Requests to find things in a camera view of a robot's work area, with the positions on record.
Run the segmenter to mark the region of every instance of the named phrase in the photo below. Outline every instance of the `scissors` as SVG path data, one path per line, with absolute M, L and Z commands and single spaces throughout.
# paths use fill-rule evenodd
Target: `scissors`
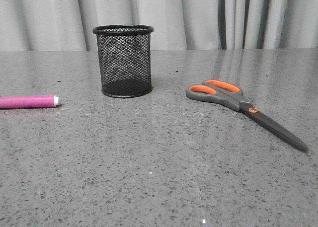
M 305 143 L 283 126 L 260 112 L 259 109 L 255 108 L 251 102 L 245 99 L 243 90 L 233 84 L 221 80 L 209 79 L 202 82 L 202 84 L 189 86 L 185 94 L 190 99 L 217 103 L 236 112 L 243 112 L 248 118 L 257 122 L 260 126 L 292 147 L 303 152 L 308 152 L 308 146 Z

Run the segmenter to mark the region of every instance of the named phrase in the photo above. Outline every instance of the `orange scissor handle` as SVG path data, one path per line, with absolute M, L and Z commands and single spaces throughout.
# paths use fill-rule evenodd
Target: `orange scissor handle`
M 189 89 L 193 92 L 201 92 L 206 94 L 216 94 L 217 91 L 211 87 L 202 84 L 196 84 L 189 87 Z
M 205 83 L 214 85 L 214 86 L 222 88 L 222 89 L 226 89 L 226 90 L 233 92 L 233 93 L 240 91 L 239 87 L 237 87 L 233 84 L 221 81 L 221 80 L 209 79 L 209 80 L 206 80 Z

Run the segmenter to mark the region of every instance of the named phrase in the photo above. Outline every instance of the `pen holder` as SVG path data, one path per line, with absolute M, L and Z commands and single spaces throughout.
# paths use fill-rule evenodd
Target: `pen holder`
M 97 36 L 102 93 L 131 98 L 152 90 L 150 33 L 144 25 L 109 25 L 93 29 Z

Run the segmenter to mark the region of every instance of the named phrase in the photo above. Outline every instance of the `pink marker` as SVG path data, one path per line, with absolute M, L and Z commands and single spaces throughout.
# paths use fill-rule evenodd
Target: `pink marker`
M 0 97 L 0 109 L 56 107 L 60 99 L 55 95 Z

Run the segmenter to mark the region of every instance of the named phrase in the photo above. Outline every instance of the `speckled granite surface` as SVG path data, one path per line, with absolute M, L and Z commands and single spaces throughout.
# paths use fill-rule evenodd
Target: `speckled granite surface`
M 0 53 L 0 95 L 60 96 L 0 110 L 0 226 L 318 226 L 318 49 L 152 51 L 154 89 L 101 93 L 97 52 Z M 310 148 L 185 97 L 239 85 Z

